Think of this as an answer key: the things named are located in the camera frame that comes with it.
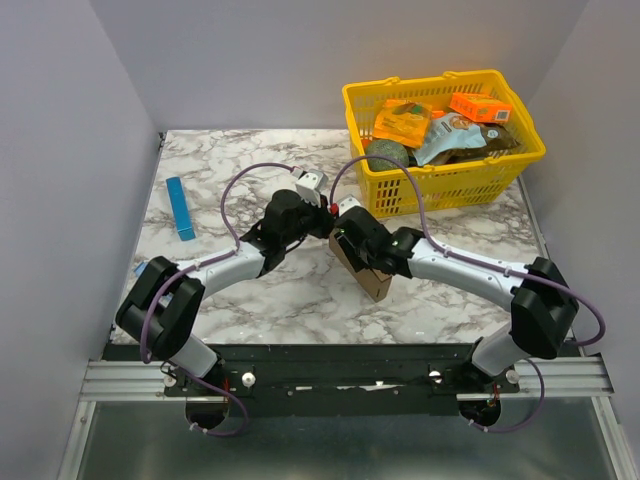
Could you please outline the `brown cardboard box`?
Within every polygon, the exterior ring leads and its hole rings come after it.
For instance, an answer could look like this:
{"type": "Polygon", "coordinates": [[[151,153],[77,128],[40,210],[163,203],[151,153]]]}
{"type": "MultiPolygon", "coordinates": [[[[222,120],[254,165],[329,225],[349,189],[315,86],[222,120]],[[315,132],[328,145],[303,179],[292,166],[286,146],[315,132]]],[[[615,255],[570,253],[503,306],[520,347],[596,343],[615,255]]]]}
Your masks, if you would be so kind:
{"type": "Polygon", "coordinates": [[[329,237],[329,248],[374,302],[378,303],[387,297],[392,276],[366,267],[363,263],[354,267],[348,255],[349,246],[338,229],[335,229],[329,237]]]}

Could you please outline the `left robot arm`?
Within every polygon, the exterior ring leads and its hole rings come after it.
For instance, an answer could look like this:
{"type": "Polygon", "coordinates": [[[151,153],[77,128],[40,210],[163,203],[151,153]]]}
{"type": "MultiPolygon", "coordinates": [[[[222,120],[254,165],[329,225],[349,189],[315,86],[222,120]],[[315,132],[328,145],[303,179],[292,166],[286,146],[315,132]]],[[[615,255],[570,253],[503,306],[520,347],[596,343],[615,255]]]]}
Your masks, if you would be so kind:
{"type": "Polygon", "coordinates": [[[192,333],[202,301],[271,272],[294,243],[308,236],[326,239],[334,221],[326,196],[313,204],[293,190],[278,190],[263,218],[240,237],[237,249],[183,267],[163,256],[148,261],[115,323],[146,347],[143,359],[175,364],[188,372],[187,382],[197,393],[212,394],[221,385],[221,357],[192,333]]]}

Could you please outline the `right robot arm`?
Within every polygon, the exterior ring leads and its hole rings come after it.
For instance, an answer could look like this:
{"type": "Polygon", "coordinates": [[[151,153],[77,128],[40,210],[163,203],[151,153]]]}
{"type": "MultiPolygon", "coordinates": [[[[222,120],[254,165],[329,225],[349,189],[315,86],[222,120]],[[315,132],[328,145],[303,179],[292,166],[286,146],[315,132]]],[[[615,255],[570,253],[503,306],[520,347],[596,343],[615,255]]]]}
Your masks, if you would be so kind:
{"type": "Polygon", "coordinates": [[[401,227],[389,232],[366,209],[353,207],[336,220],[337,242],[356,270],[433,280],[484,298],[507,311],[510,323],[474,344],[460,367],[460,379],[480,392],[507,367],[527,358],[554,359],[579,310],[559,288],[566,282],[557,266],[538,257],[531,264],[501,263],[496,272],[488,258],[467,263],[444,245],[432,246],[423,232],[401,227]]]}

